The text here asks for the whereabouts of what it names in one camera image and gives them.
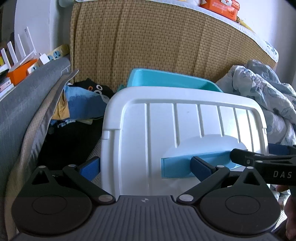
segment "blue cloth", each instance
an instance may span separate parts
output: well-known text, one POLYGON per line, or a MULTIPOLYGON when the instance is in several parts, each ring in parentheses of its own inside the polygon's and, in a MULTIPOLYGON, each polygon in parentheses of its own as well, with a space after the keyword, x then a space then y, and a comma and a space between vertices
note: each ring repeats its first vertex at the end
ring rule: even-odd
POLYGON ((246 67, 233 66, 216 84, 225 93, 251 98, 260 105, 269 143, 296 144, 296 92, 281 83, 269 66, 250 60, 246 67))
POLYGON ((85 120, 104 116, 107 103, 99 93, 80 87, 64 87, 70 119, 85 120))

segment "crumpled bedding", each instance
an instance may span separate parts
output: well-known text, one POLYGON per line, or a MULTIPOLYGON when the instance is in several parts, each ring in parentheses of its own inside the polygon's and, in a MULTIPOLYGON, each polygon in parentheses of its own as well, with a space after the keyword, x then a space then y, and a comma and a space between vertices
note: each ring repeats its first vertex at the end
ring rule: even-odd
POLYGON ((269 143, 296 144, 296 92, 281 83, 272 68, 249 60, 245 67, 232 66, 216 84, 225 93, 251 98, 261 106, 269 143))

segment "book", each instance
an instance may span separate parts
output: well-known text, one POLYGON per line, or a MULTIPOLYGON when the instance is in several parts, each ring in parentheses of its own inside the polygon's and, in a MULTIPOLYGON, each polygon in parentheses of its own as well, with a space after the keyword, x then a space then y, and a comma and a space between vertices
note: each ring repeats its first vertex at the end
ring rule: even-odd
POLYGON ((0 92, 2 92, 6 87, 8 87, 11 84, 11 80, 10 78, 4 78, 4 80, 2 80, 0 82, 0 92))
POLYGON ((10 84, 7 86, 2 92, 0 92, 0 99, 6 95, 7 92, 9 92, 14 87, 13 84, 10 84))

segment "black cloth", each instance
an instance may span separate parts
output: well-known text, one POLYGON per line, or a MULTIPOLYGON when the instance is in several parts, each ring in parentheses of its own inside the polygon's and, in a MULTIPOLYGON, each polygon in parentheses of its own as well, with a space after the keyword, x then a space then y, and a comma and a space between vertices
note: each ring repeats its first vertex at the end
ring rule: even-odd
POLYGON ((73 85, 70 85, 70 87, 71 86, 81 87, 92 92, 101 92, 103 95, 109 97, 109 99, 114 95, 114 92, 108 86, 96 84, 90 78, 76 82, 73 85))
POLYGON ((38 157, 38 166, 45 165, 50 170, 61 170, 69 164, 80 165, 88 156, 102 135, 103 118, 93 120, 91 125, 73 122, 64 127, 54 127, 47 134, 38 157))

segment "woven mat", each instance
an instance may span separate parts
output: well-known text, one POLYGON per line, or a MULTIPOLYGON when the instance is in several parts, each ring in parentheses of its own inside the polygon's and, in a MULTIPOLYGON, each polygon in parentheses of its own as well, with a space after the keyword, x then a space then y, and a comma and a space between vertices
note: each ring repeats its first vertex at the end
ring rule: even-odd
POLYGON ((74 4, 70 24, 74 81, 116 90, 133 68, 171 71, 216 82, 232 65, 275 62, 252 39, 213 17, 140 0, 74 4))

